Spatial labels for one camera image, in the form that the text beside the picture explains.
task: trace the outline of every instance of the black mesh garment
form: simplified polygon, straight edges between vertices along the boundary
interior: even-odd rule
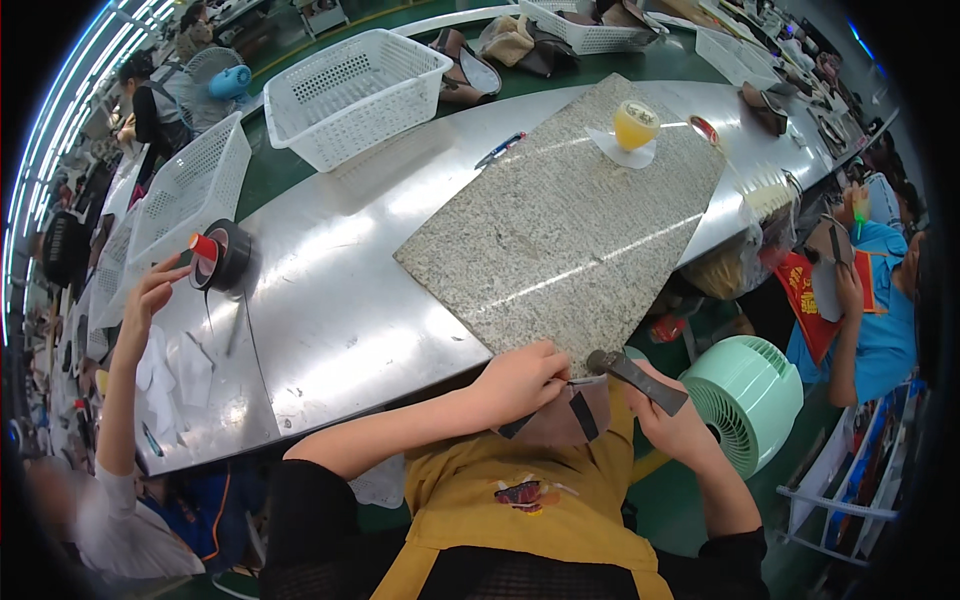
[[[307,461],[283,461],[271,489],[270,543],[260,597],[369,598],[403,547],[408,527],[361,534],[347,483]],[[708,541],[698,558],[657,551],[659,573],[677,600],[769,598],[760,579],[763,530]],[[460,546],[444,550],[423,600],[608,600],[637,598],[630,571],[570,564],[522,552]]]

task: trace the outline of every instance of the blue shirt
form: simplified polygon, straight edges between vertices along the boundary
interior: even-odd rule
[[[860,250],[887,254],[871,255],[870,262],[874,271],[876,307],[885,308],[888,312],[864,313],[860,334],[856,339],[853,383],[856,386],[856,398],[862,404],[886,396],[906,379],[917,363],[917,346],[913,302],[890,280],[894,267],[900,264],[906,254],[906,240],[898,231],[873,221],[863,225],[859,238],[856,238],[856,228],[853,228],[850,238]],[[802,381],[829,381],[836,344],[834,340],[818,370],[806,347],[800,325],[794,324],[786,357],[797,366]]]

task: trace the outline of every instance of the red sash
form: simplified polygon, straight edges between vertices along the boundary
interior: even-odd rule
[[[856,250],[856,256],[853,259],[853,266],[860,274],[860,283],[863,286],[863,312],[881,313],[885,309],[876,307],[874,298],[874,268],[870,262],[870,255],[876,252],[864,252]],[[820,309],[817,308],[817,302],[813,298],[813,284],[811,276],[813,265],[805,256],[791,252],[783,259],[783,262],[774,270],[777,279],[783,285],[786,291],[787,300],[793,313],[797,315],[797,322],[800,324],[800,331],[804,335],[806,348],[810,350],[810,356],[813,363],[819,367],[820,363],[827,355],[833,339],[843,326],[841,317],[836,323],[827,321],[820,315]]]

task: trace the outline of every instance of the desk fan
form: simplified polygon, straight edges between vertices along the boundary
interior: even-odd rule
[[[713,345],[680,381],[744,479],[777,454],[804,407],[797,367],[773,344],[752,335]]]
[[[180,91],[180,118],[196,133],[210,129],[250,99],[251,71],[236,51],[214,46],[184,68],[191,84]]]

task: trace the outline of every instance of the black tape roll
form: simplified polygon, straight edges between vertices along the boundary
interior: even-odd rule
[[[190,285],[201,291],[226,292],[233,289],[243,277],[250,263],[250,235],[229,219],[215,221],[204,235],[217,242],[219,255],[213,264],[212,273],[206,275],[197,254],[190,260]]]

